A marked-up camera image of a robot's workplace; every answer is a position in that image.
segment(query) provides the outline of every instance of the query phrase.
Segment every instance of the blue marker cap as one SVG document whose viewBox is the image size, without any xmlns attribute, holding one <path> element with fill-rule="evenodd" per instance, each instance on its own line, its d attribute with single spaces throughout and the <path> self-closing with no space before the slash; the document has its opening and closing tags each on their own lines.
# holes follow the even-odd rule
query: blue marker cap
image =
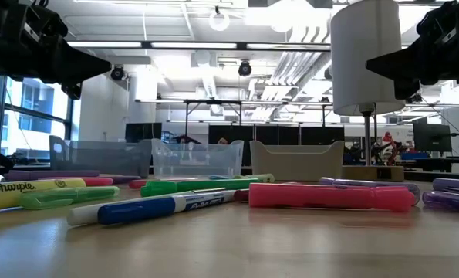
<svg viewBox="0 0 459 278">
<path fill-rule="evenodd" d="M 118 205 L 103 205 L 97 212 L 97 218 L 102 225 L 130 223 L 171 215 L 174 213 L 175 207 L 176 203 L 171 197 Z"/>
</svg>

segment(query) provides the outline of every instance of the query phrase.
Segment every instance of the window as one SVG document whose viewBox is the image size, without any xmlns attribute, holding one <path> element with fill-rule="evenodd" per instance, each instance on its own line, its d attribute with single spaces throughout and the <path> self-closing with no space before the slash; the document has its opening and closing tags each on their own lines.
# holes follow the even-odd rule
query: window
<svg viewBox="0 0 459 278">
<path fill-rule="evenodd" d="M 3 130 L 1 135 L 1 140 L 7 141 L 8 140 L 8 114 L 5 113 L 3 118 Z"/>
<path fill-rule="evenodd" d="M 58 84 L 44 84 L 32 78 L 23 82 L 7 78 L 1 150 L 6 154 L 23 154 L 32 163 L 47 162 L 49 135 L 65 138 L 69 104 L 68 96 Z"/>
<path fill-rule="evenodd" d="M 32 78 L 15 82 L 8 78 L 6 87 L 5 103 L 62 119 L 66 118 L 68 96 L 61 91 L 59 84 L 44 84 Z M 25 124 L 30 124 L 29 119 L 25 120 Z"/>
<path fill-rule="evenodd" d="M 1 149 L 7 154 L 21 153 L 31 159 L 49 159 L 49 135 L 65 137 L 65 125 L 58 121 L 5 111 L 8 116 L 7 140 L 2 140 Z"/>
</svg>

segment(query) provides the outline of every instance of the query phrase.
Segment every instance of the red object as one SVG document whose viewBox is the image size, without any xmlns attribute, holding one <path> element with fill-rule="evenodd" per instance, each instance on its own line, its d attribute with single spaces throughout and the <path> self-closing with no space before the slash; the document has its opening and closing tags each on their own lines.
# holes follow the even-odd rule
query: red object
<svg viewBox="0 0 459 278">
<path fill-rule="evenodd" d="M 130 188 L 131 189 L 140 189 L 142 186 L 147 184 L 147 180 L 134 180 L 130 181 Z"/>
<path fill-rule="evenodd" d="M 252 208 L 388 209 L 409 212 L 414 195 L 403 186 L 250 184 Z"/>
<path fill-rule="evenodd" d="M 49 179 L 69 179 L 69 178 L 81 178 L 86 186 L 108 186 L 113 184 L 112 178 L 101 178 L 101 177 L 49 177 L 49 178 L 40 178 L 39 180 L 49 180 Z"/>
<path fill-rule="evenodd" d="M 248 202 L 250 191 L 248 189 L 236 190 L 235 202 Z"/>
</svg>

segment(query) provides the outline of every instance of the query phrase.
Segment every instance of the yellow sharpie marker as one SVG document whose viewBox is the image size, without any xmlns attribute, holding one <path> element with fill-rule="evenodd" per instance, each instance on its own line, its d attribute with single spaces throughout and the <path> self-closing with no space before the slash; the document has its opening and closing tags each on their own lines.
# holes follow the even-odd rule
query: yellow sharpie marker
<svg viewBox="0 0 459 278">
<path fill-rule="evenodd" d="M 19 205 L 20 195 L 25 192 L 55 189 L 86 187 L 81 178 L 47 181 L 18 181 L 0 183 L 0 209 Z"/>
</svg>

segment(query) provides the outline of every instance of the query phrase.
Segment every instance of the wooden block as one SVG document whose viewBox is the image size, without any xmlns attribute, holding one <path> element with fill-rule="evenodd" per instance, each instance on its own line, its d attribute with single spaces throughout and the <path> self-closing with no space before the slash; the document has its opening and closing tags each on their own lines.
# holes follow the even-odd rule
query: wooden block
<svg viewBox="0 0 459 278">
<path fill-rule="evenodd" d="M 404 181 L 404 167 L 343 166 L 343 178 L 363 181 Z"/>
</svg>

